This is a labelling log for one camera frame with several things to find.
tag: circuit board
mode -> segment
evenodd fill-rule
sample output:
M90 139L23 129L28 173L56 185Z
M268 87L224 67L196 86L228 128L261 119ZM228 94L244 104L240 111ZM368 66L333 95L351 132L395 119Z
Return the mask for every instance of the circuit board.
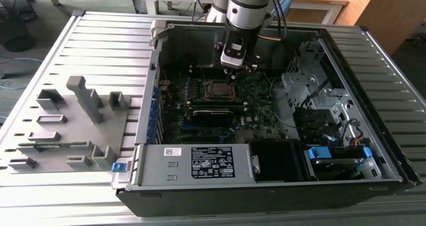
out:
M251 138L281 138L269 97L271 83L257 72L233 83L224 70L195 68L162 71L164 144L244 143ZM196 114L220 112L227 122L207 118L196 125Z

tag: barcode sticker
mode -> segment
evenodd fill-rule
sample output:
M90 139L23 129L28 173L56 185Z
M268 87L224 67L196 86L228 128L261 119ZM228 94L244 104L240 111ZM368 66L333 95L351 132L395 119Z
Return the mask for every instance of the barcode sticker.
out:
M183 148L166 148L164 149L164 156L182 156L183 155Z

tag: motherboard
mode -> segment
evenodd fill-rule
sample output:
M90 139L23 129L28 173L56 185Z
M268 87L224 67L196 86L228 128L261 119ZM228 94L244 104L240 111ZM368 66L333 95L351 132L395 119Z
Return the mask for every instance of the motherboard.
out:
M215 68L162 69L164 144L244 143L283 138L264 72L231 82Z

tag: slotted aluminum table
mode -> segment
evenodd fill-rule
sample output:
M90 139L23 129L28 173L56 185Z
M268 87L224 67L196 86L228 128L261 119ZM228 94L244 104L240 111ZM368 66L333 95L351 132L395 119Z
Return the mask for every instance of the slotted aluminum table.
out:
M135 147L139 107L143 100L151 56L151 22L174 16L86 12L72 16L2 128L7 139L26 102L35 99L43 84L55 87L70 75L83 75L99 94L122 91L132 96L120 156ZM289 24L317 27L313 24ZM372 34L359 27L321 25L347 57L385 123L412 160L426 175L426 104L402 72L379 46ZM14 145L0 149L14 154ZM257 225L312 221L316 225L425 225L426 185L395 196L377 197L339 210L283 214L219 215L207 217L138 218L115 195L110 172L10 174L0 167L0 221L32 225Z

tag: warning label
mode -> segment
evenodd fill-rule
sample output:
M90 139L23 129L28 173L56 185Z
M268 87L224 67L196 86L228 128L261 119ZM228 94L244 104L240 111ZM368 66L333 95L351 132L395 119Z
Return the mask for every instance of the warning label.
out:
M195 147L191 159L195 179L236 177L232 147Z

